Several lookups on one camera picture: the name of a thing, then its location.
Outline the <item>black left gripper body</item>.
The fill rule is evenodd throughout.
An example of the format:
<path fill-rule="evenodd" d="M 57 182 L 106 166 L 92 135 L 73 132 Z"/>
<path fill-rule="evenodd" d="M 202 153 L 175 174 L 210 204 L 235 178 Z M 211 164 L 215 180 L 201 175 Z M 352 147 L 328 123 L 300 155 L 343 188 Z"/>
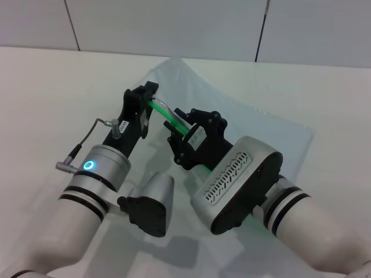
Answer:
<path fill-rule="evenodd" d="M 128 158 L 135 148 L 137 141 L 142 136 L 143 127 L 140 117 L 146 108 L 148 108 L 147 103 L 148 101 L 125 101 L 124 93 L 122 111 L 118 120 L 119 125 L 123 122 L 127 122 L 128 124 L 125 125 L 125 129 L 119 139 L 115 139 L 110 132 L 103 141 L 103 145 L 118 150 Z"/>

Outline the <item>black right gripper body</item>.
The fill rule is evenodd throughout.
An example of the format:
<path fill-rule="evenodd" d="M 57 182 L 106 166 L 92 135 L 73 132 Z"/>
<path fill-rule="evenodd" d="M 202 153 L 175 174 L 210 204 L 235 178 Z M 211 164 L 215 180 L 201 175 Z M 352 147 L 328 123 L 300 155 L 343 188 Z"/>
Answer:
<path fill-rule="evenodd" d="M 194 108 L 187 116 L 186 121 L 195 123 L 195 126 L 187 132 L 188 150 L 173 151 L 174 162 L 185 170 L 201 164 L 212 171 L 232 148 L 232 144 L 224 138 L 227 121 L 217 111 L 207 112 Z M 193 147 L 191 137 L 196 135 L 200 127 L 204 129 L 206 138 L 198 147 Z"/>

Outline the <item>clear document bag green zip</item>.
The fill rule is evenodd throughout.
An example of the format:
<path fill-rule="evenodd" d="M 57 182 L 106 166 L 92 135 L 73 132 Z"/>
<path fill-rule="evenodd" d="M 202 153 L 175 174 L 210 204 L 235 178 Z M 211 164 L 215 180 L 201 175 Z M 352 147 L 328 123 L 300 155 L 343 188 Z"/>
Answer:
<path fill-rule="evenodd" d="M 225 139 L 235 144 L 241 137 L 256 138 L 283 155 L 281 175 L 289 181 L 297 178 L 313 139 L 310 128 L 257 108 L 220 90 L 198 75 L 184 60 L 170 58 L 151 69 L 147 81 L 159 84 L 155 104 L 168 118 L 168 110 L 193 108 L 217 111 L 227 121 Z"/>

